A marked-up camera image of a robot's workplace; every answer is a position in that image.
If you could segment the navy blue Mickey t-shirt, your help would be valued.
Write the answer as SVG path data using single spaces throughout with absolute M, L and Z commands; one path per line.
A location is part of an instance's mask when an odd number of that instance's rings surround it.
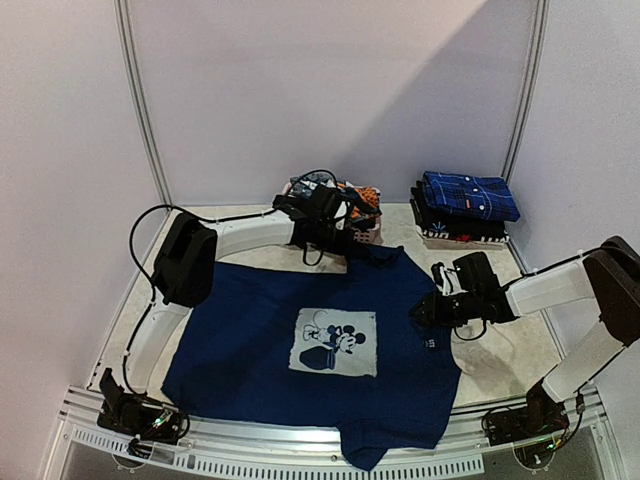
M 461 375 L 450 332 L 409 315 L 434 289 L 399 247 L 366 247 L 342 273 L 219 263 L 162 393 L 199 417 L 335 428 L 362 470 L 391 449 L 432 449 Z

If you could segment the orange patterned crumpled garment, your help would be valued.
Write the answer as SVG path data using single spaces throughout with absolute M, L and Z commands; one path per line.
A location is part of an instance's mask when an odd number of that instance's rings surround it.
M 344 227 L 368 231 L 376 226 L 382 212 L 380 192 L 373 186 L 356 186 L 346 179 L 334 177 L 328 171 L 314 171 L 303 175 L 302 179 L 291 177 L 283 192 L 289 196 L 308 199 L 318 185 L 340 191 L 345 206 L 344 213 L 340 212 L 338 217 L 344 217 Z

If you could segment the black folded printed garment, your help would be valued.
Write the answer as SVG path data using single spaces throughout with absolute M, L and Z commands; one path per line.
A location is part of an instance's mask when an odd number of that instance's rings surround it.
M 509 241 L 509 235 L 503 222 L 455 216 L 433 209 L 426 203 L 421 181 L 417 181 L 410 191 L 410 205 L 414 220 L 419 232 L 425 238 L 461 243 L 506 244 Z

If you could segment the aluminium corner post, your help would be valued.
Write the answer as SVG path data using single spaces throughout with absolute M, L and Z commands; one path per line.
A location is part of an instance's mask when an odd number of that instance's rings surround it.
M 516 117 L 509 140 L 506 159 L 501 172 L 501 176 L 507 184 L 511 182 L 515 171 L 517 157 L 531 111 L 544 46 L 549 4 L 550 2 L 548 0 L 538 0 L 534 2 L 531 33 L 526 51 L 524 73 L 518 98 Z
M 116 23 L 122 48 L 123 61 L 134 114 L 138 123 L 143 148 L 151 176 L 162 203 L 172 204 L 171 189 L 157 146 L 141 75 L 130 1 L 114 1 Z

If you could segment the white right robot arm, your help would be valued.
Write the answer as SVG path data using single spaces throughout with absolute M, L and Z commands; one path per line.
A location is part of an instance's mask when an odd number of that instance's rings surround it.
M 436 288 L 411 309 L 413 321 L 456 329 L 471 320 L 506 324 L 538 312 L 584 313 L 582 338 L 527 393 L 517 427 L 537 436 L 555 407 L 597 377 L 639 339 L 639 255 L 621 236 L 502 284 L 483 252 L 432 268 Z

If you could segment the left aluminium corner post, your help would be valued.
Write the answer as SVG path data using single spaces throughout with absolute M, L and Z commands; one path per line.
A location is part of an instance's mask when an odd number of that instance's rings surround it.
M 151 176 L 162 203 L 172 204 L 171 189 L 157 146 L 141 75 L 130 1 L 114 1 L 116 23 L 122 48 L 123 61 L 134 114 L 138 123 L 143 148 Z

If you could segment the pink perforated plastic basket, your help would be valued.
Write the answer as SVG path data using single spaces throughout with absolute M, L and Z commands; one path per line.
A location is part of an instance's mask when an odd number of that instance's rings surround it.
M 355 190 L 360 196 L 368 197 L 374 196 L 377 206 L 380 206 L 380 190 L 376 187 L 364 187 L 357 186 Z M 344 224 L 354 233 L 354 239 L 360 243 L 365 244 L 380 244 L 381 234 L 381 216 L 371 216 L 369 214 L 358 213 L 352 214 L 352 217 L 348 223 Z

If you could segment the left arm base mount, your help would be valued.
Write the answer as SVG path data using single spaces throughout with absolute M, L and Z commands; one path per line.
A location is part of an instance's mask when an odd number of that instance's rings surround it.
M 177 445 L 191 427 L 190 417 L 175 406 L 149 397 L 127 393 L 106 368 L 99 381 L 103 403 L 97 426 L 130 438 L 129 455 L 148 460 L 156 443 Z

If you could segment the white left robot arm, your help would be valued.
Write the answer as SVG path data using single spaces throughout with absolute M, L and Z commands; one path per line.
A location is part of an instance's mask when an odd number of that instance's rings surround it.
M 270 209 L 205 218 L 183 207 L 153 261 L 142 274 L 151 299 L 125 347 L 122 377 L 134 395 L 146 393 L 158 359 L 179 323 L 212 291 L 217 261 L 267 246 L 296 246 L 344 254 L 354 235 L 347 228 L 356 206 L 354 190 L 318 185 L 309 197 L 275 197 Z

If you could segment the aluminium front rail frame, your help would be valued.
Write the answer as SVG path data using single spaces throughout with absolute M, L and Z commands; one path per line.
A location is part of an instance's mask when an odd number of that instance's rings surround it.
M 521 398 L 456 408 L 433 450 L 389 451 L 371 471 L 344 459 L 332 429 L 285 428 L 194 418 L 175 446 L 156 445 L 147 459 L 127 452 L 128 438 L 97 425 L 100 394 L 69 388 L 45 463 L 44 479 L 624 479 L 598 391 L 583 390 L 586 411 L 576 436 L 543 458 L 533 443 L 493 446 L 483 415 L 523 405 Z

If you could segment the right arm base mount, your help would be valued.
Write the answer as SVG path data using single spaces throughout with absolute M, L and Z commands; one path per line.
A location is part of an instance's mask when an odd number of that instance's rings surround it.
M 498 407 L 487 411 L 481 427 L 490 446 L 513 444 L 513 455 L 523 468 L 535 472 L 547 469 L 555 454 L 567 446 L 581 427 L 585 400 L 577 391 L 574 427 L 563 402 L 554 402 L 544 392 L 529 392 L 526 405 Z

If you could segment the right aluminium corner post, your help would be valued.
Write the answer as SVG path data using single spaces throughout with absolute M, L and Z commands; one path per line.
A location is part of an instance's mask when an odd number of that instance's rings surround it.
M 544 46 L 549 4 L 550 2 L 548 0 L 538 0 L 534 2 L 531 33 L 526 51 L 524 73 L 518 98 L 516 117 L 509 140 L 506 159 L 501 172 L 501 176 L 507 184 L 511 182 L 515 171 L 517 157 L 531 111 Z

